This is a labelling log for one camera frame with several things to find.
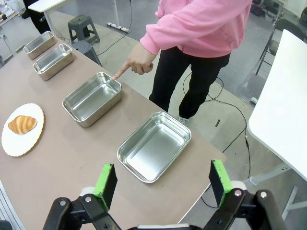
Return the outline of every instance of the rectangular metal pan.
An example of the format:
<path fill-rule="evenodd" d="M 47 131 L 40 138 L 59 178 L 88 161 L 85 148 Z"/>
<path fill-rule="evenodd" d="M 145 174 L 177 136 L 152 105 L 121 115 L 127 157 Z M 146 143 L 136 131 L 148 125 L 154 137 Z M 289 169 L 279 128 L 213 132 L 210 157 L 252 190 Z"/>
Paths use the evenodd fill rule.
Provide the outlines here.
<path fill-rule="evenodd" d="M 43 80 L 47 81 L 72 61 L 72 49 L 66 44 L 60 44 L 37 60 L 33 68 Z"/>
<path fill-rule="evenodd" d="M 165 112 L 152 114 L 118 149 L 118 160 L 145 183 L 155 182 L 191 139 L 191 131 Z"/>
<path fill-rule="evenodd" d="M 33 60 L 52 47 L 55 43 L 56 39 L 54 34 L 50 31 L 46 31 L 32 42 L 26 44 L 24 46 L 24 51 L 30 59 Z"/>
<path fill-rule="evenodd" d="M 66 112 L 89 127 L 121 99 L 121 84 L 106 73 L 97 73 L 63 100 Z"/>

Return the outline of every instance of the sneaker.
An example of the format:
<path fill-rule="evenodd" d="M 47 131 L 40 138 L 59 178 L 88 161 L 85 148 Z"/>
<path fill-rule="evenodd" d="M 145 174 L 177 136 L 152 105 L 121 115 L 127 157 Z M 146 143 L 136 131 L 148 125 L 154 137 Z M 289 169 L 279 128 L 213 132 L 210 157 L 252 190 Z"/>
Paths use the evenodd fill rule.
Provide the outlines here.
<path fill-rule="evenodd" d="M 179 116 L 178 121 L 179 121 L 181 124 L 186 125 L 186 124 L 188 123 L 189 120 L 186 119 L 186 118 L 183 118 L 183 117 Z"/>

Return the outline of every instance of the pink hoodie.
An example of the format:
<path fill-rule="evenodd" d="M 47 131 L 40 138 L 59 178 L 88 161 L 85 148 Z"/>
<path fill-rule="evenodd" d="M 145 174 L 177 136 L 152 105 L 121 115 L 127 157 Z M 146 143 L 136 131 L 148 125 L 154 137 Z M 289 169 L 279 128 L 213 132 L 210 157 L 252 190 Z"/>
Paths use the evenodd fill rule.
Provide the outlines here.
<path fill-rule="evenodd" d="M 216 58 L 238 48 L 252 0 L 160 0 L 157 24 L 141 44 L 152 54 L 177 46 L 185 54 Z"/>

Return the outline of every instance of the metal table leg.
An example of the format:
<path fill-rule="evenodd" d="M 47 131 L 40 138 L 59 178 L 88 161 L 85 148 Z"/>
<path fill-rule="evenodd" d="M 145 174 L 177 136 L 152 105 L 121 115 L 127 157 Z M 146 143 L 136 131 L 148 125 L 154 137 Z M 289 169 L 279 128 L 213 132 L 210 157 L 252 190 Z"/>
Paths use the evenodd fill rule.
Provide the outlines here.
<path fill-rule="evenodd" d="M 275 26 L 275 23 L 278 21 L 279 16 L 280 16 L 280 14 L 283 11 L 283 6 L 284 6 L 284 3 L 283 2 L 279 2 L 278 13 L 276 15 L 275 22 L 274 22 L 273 26 Z"/>
<path fill-rule="evenodd" d="M 283 219 L 286 219 L 288 212 L 290 210 L 307 207 L 307 201 L 302 201 L 302 202 L 293 204 L 297 190 L 298 190 L 297 186 L 294 186 L 292 193 L 289 197 L 288 203 L 287 203 L 286 207 L 284 208 L 283 215 L 282 215 Z"/>
<path fill-rule="evenodd" d="M 246 187 L 251 187 L 251 186 L 257 185 L 260 182 L 263 182 L 272 177 L 275 177 L 279 174 L 282 174 L 285 171 L 288 171 L 289 169 L 291 169 L 289 165 L 287 165 L 286 163 L 281 163 L 277 165 L 274 169 L 272 169 L 270 172 L 263 173 L 257 176 L 251 176 L 249 179 L 243 182 L 246 185 Z"/>
<path fill-rule="evenodd" d="M 14 55 L 15 53 L 11 50 L 11 48 L 9 47 L 9 45 L 8 45 L 8 43 L 7 43 L 7 37 L 6 37 L 6 35 L 3 33 L 3 28 L 0 26 L 0 38 L 3 38 L 3 40 L 4 40 L 4 42 L 5 42 L 5 44 L 6 44 L 6 46 L 8 47 L 8 49 L 10 50 L 10 53 L 12 54 L 12 55 Z"/>
<path fill-rule="evenodd" d="M 50 12 L 49 12 L 49 11 L 45 11 L 45 12 L 44 12 L 44 15 L 45 15 L 45 17 L 46 17 L 46 20 L 47 20 L 47 23 L 48 23 L 48 25 L 49 25 L 49 27 L 50 27 L 51 32 L 52 32 L 53 34 L 55 34 L 55 29 L 54 29 L 54 27 L 53 27 L 53 24 L 52 24 L 52 21 L 51 21 L 51 18 L 50 18 Z"/>

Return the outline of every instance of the hand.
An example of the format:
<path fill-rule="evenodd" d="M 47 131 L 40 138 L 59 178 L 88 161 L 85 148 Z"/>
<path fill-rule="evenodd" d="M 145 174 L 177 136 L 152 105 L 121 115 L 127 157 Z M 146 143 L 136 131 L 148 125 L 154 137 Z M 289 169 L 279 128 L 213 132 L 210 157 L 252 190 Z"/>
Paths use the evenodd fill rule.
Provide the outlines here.
<path fill-rule="evenodd" d="M 142 46 L 141 43 L 138 43 L 131 51 L 120 70 L 113 76 L 113 79 L 116 80 L 119 78 L 130 67 L 133 72 L 140 75 L 152 71 L 154 67 L 152 61 L 155 59 L 155 57 L 156 55 L 150 53 Z"/>

